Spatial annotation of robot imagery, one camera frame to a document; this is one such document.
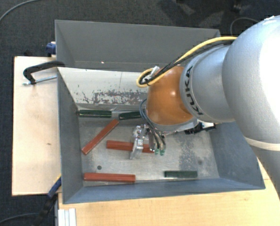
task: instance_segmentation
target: gray metal box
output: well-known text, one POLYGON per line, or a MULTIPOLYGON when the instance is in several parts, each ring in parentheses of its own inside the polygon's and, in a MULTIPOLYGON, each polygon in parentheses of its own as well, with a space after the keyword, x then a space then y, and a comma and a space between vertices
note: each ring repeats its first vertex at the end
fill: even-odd
MULTIPOLYGON (((57 59, 72 68, 142 72, 218 36, 211 29, 56 21, 57 59)), ((257 158, 235 123, 195 135, 170 135, 164 156, 129 160, 128 152, 107 150, 106 140, 130 141, 132 128, 143 123, 140 119, 120 121, 85 156, 81 148, 111 119, 79 118, 60 73, 58 108, 64 203, 264 189, 257 158), (198 177, 164 178, 165 170, 196 170, 198 177), (84 182, 85 172, 133 173, 137 181, 84 182)))

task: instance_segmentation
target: red bar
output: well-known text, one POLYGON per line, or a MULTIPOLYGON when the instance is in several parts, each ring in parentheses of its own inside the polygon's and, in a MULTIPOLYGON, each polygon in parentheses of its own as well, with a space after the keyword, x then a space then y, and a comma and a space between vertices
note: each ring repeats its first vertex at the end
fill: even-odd
MULTIPOLYGON (((121 151, 132 151, 133 143, 124 141, 107 141, 107 149, 121 150, 121 151)), ((143 144, 143 153, 154 153, 150 150, 148 144, 143 144)))
POLYGON ((83 179, 85 181, 134 183, 136 175, 86 172, 83 174, 83 179))
POLYGON ((82 153, 85 155, 88 154, 118 123, 118 120, 112 120, 97 136, 84 146, 82 153))

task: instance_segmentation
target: silver robot arm segment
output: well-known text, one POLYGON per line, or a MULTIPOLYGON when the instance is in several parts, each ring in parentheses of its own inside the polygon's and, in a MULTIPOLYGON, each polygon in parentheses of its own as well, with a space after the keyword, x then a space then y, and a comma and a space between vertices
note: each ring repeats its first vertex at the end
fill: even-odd
POLYGON ((280 16, 192 59, 180 93, 199 120, 238 124, 280 197, 280 16))

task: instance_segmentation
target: wooden table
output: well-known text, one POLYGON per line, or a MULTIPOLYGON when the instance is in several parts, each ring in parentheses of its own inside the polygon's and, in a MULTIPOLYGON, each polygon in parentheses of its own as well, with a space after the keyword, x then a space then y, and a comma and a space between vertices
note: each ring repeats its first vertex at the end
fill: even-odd
MULTIPOLYGON (((23 70, 54 58, 16 57, 14 68, 12 195, 45 194, 60 174, 56 80, 23 86, 23 70)), ((53 75, 55 69, 36 73, 53 75)), ((62 204, 78 226, 280 226, 280 201, 262 168, 265 190, 62 204)))

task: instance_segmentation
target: dark gray carpet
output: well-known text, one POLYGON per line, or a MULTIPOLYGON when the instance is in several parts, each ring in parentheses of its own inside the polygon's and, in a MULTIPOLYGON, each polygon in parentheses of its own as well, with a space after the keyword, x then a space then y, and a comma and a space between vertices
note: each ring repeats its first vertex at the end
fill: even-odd
MULTIPOLYGON (((0 0, 0 16, 26 0, 0 0)), ((28 4, 10 13, 0 23, 0 220, 38 212, 44 196, 11 197, 12 167, 12 57, 27 50, 46 56, 45 46, 54 38, 54 20, 83 20, 130 24, 216 28, 230 34, 238 17, 261 20, 280 14, 280 0, 243 0, 239 14, 231 12, 234 0, 46 0, 28 4)), ((234 34, 253 23, 238 21, 234 34)), ((31 218, 4 225, 29 225, 31 218)), ((43 225, 53 225, 53 216, 43 225)))

